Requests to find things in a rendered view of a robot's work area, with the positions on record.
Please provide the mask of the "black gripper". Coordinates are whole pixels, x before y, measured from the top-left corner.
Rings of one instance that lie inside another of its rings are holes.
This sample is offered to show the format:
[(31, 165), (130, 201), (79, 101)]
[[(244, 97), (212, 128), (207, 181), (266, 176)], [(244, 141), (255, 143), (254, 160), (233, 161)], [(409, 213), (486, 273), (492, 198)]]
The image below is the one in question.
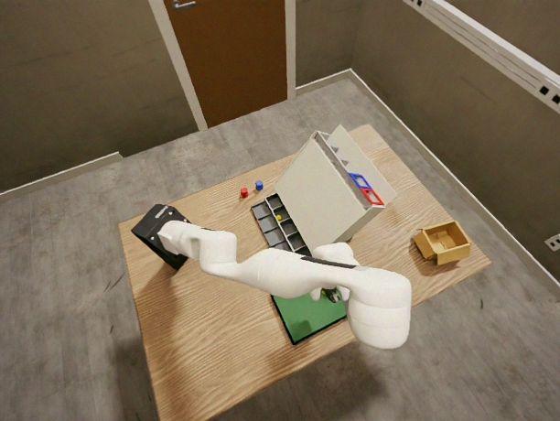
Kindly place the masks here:
[(324, 291), (324, 293), (325, 293), (324, 296), (327, 297), (328, 300), (330, 300), (333, 303), (336, 303), (340, 300), (340, 297), (338, 295), (336, 295), (336, 289), (337, 289), (336, 287), (333, 288), (333, 289), (325, 289), (325, 288), (322, 287), (321, 290)]

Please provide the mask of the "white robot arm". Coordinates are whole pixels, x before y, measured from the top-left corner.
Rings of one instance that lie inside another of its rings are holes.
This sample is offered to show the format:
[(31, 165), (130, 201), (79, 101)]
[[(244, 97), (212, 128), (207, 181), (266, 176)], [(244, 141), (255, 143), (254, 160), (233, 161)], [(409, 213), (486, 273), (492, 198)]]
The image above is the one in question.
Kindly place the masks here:
[(373, 348), (398, 348), (407, 339), (409, 280), (395, 272), (360, 266), (346, 243), (319, 246), (312, 257), (269, 248), (237, 265), (237, 238), (231, 232), (169, 221), (157, 235), (171, 253), (199, 260), (204, 273), (277, 297), (291, 299), (309, 293), (317, 301), (322, 287), (336, 287), (352, 333)]

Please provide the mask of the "red square frame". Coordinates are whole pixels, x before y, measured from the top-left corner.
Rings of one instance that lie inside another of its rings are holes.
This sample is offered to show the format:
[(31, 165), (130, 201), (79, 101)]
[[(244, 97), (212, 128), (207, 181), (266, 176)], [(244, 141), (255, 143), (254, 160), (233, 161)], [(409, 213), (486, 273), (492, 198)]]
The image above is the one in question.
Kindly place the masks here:
[[(378, 199), (379, 202), (372, 202), (372, 200), (370, 199), (370, 197), (367, 195), (367, 193), (365, 191), (372, 191), (372, 193), (375, 195), (375, 197)], [(382, 202), (382, 200), (379, 198), (379, 196), (375, 193), (375, 191), (373, 189), (363, 189), (361, 188), (361, 191), (363, 192), (363, 194), (366, 196), (366, 198), (368, 199), (368, 201), (371, 204), (376, 204), (376, 205), (384, 205), (384, 203)]]

